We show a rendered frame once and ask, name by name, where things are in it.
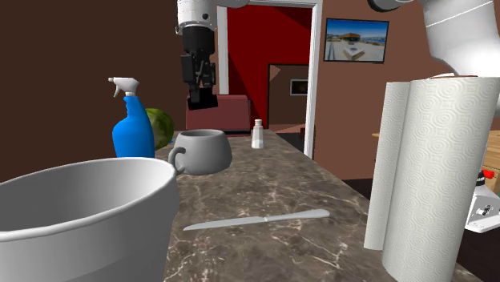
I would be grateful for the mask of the large white bowl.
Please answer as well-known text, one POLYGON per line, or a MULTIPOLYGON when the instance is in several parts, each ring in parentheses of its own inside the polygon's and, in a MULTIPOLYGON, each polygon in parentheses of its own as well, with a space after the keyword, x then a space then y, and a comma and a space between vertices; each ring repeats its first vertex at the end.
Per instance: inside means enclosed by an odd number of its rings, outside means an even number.
POLYGON ((175 168, 97 159, 0 183, 0 282, 163 282, 175 168))

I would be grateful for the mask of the white salt shaker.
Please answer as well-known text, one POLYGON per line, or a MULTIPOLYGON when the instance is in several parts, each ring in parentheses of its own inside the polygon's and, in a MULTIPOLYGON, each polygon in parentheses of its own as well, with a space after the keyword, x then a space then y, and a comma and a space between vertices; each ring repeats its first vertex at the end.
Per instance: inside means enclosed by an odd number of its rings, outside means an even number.
POLYGON ((252 130, 252 148, 262 149, 264 147, 264 128, 261 119, 256 119, 252 130))

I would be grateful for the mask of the green watermelon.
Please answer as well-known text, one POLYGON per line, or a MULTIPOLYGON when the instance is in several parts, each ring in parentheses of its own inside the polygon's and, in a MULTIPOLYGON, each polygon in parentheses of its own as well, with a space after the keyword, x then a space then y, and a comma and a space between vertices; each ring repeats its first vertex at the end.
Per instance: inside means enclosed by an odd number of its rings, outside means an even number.
POLYGON ((146 112, 153 130, 155 149, 158 151, 171 142, 175 124, 171 116, 165 111, 147 108, 146 112))

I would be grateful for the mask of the grey cup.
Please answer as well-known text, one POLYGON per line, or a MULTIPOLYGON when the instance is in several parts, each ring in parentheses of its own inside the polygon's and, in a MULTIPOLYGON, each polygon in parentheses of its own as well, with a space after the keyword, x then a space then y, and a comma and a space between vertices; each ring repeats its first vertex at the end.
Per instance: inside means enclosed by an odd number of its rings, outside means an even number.
POLYGON ((232 149, 223 131, 183 131, 177 135, 167 161, 176 169, 178 175, 210 175, 230 166, 232 149))

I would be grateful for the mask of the white door frame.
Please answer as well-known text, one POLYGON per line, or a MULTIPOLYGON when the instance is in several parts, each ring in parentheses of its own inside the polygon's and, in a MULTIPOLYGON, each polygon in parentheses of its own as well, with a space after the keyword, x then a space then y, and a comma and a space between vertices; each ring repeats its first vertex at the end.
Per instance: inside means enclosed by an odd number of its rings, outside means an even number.
MULTIPOLYGON (((314 126, 317 104, 317 75, 320 62, 321 20, 323 0, 249 0, 254 6, 289 6, 312 9, 308 62, 308 92, 305 114, 304 154, 313 159, 314 126)), ((217 6, 217 55, 219 93, 229 94, 228 79, 228 14, 227 6, 217 6)))

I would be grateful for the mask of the white paper towel roll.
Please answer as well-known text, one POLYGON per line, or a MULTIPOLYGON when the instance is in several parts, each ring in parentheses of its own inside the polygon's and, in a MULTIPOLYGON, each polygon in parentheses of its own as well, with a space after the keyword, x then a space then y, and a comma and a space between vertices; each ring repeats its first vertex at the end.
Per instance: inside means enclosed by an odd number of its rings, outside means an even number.
POLYGON ((388 83, 366 225, 397 282, 451 282, 500 78, 388 83))

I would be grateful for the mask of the grey table knife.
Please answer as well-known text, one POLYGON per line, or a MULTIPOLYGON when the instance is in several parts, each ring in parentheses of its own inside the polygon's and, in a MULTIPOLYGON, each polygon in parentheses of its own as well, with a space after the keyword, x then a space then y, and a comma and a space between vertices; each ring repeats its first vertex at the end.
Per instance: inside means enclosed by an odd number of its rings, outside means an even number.
POLYGON ((252 216, 252 217, 242 217, 235 219, 227 219, 227 220, 216 220, 205 223, 193 224, 184 228, 184 231, 191 230, 200 230, 207 228, 222 228, 222 227, 231 227, 231 226, 239 226, 246 224, 260 224, 274 221, 282 221, 282 220, 303 220, 303 219, 316 219, 316 218, 325 218, 329 217, 330 212, 325 209, 314 209, 309 211, 300 211, 292 214, 284 214, 278 216, 252 216))

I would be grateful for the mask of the framed landscape wall picture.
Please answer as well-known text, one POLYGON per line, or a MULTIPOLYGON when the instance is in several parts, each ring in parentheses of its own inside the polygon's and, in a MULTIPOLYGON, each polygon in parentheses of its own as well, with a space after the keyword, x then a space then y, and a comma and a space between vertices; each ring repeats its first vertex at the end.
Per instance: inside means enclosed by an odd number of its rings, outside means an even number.
POLYGON ((325 62, 370 62, 382 64, 389 21, 327 18, 325 62))

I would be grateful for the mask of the small dark wall picture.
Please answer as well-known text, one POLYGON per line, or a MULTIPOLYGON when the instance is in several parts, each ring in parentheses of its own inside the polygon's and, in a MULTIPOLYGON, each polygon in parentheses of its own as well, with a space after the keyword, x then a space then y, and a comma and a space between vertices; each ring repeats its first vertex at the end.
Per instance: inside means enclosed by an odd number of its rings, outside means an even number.
POLYGON ((308 94, 308 80, 307 79, 291 79, 290 80, 290 95, 307 95, 308 94))

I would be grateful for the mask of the blue spray bottle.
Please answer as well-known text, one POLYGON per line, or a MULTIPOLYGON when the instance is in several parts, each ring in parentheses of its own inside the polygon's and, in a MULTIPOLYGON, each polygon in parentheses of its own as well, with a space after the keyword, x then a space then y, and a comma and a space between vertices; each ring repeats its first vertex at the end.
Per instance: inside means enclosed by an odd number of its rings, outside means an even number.
POLYGON ((127 108, 127 117, 119 121, 112 131, 116 156, 154 158, 155 141, 151 122, 136 95, 139 81, 123 77, 110 77, 108 81, 115 84, 115 97, 120 91, 125 93, 123 100, 127 108))

